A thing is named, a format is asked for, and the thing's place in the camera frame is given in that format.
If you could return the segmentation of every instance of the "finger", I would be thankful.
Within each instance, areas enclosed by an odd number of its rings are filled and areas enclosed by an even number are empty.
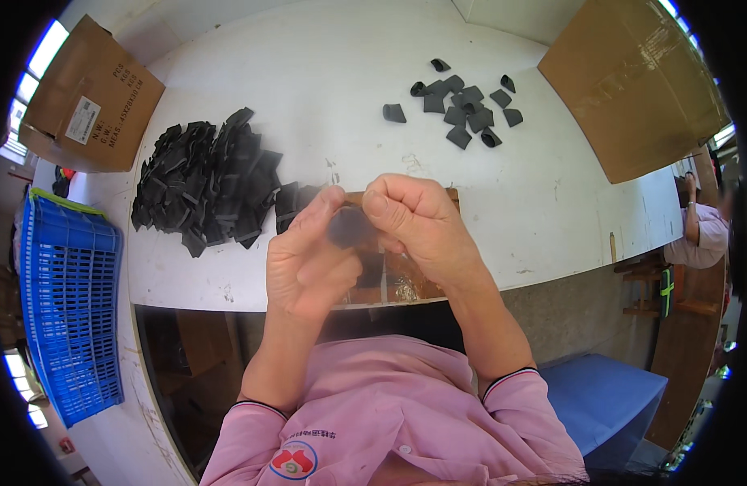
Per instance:
[[[325,234],[330,219],[344,204],[344,196],[344,190],[340,186],[322,189],[317,197],[292,220],[289,229],[271,240],[271,242],[276,240],[273,250],[297,255],[309,249]]]
[[[403,244],[403,242],[401,242],[398,238],[394,237],[393,235],[390,235],[383,231],[379,231],[378,240],[379,240],[379,244],[382,247],[386,248],[388,251],[391,251],[392,253],[402,254],[406,252],[406,246]]]
[[[316,285],[305,288],[301,300],[321,314],[341,300],[357,284],[362,274],[362,264],[356,254],[351,254],[328,272]]]
[[[353,253],[352,248],[340,249],[330,243],[320,245],[320,249],[298,270],[298,282],[304,286],[314,283]]]
[[[400,240],[406,247],[418,237],[425,218],[415,215],[402,202],[390,199],[376,190],[362,195],[362,210],[368,220],[381,231]]]
[[[375,190],[402,202],[412,212],[426,218],[445,217],[453,208],[446,190],[435,180],[402,174],[382,174],[368,184],[366,192],[368,190]]]

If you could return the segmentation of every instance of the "right hand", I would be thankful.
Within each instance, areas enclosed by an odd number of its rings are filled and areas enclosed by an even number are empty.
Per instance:
[[[362,210],[389,251],[407,251],[430,281],[461,289],[488,274],[476,243],[435,180],[383,174],[368,184]]]
[[[687,184],[687,190],[690,195],[695,195],[698,192],[698,181],[694,179],[694,174],[687,172],[683,176],[684,181]]]

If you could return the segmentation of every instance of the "left hand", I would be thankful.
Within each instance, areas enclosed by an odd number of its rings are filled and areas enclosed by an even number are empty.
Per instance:
[[[268,311],[301,324],[322,325],[330,308],[357,283],[362,265],[353,249],[339,249],[325,233],[344,202],[339,186],[322,189],[271,239],[265,272]]]

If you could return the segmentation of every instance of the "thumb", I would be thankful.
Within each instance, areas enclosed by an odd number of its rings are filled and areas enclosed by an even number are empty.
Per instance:
[[[390,199],[380,192],[369,189],[362,195],[362,210],[378,229],[395,236],[403,244],[413,238],[417,231],[417,219],[403,203]]]

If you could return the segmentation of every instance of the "white table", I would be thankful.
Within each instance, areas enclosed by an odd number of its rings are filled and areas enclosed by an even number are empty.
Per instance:
[[[221,26],[150,66],[166,84],[134,169],[78,174],[69,198],[103,209],[126,235],[117,311],[125,402],[75,424],[69,435],[108,484],[193,484],[166,431],[144,370],[132,303],[181,309],[265,310],[264,257],[273,213],[258,242],[207,249],[190,258],[177,234],[133,231],[132,189],[140,162],[169,126],[221,124],[238,108],[256,111],[264,148],[284,152],[282,182],[330,181],[326,160],[347,190],[382,172],[431,177],[460,193],[465,223],[498,286],[513,288],[612,263],[683,234],[670,168],[628,183],[607,182],[572,115],[536,69],[544,46],[466,25],[449,0],[300,2]],[[440,75],[430,59],[453,70]],[[456,73],[487,95],[510,75],[512,107],[524,122],[488,149],[444,139],[442,116],[421,112],[415,81]],[[381,106],[399,102],[407,124]]]

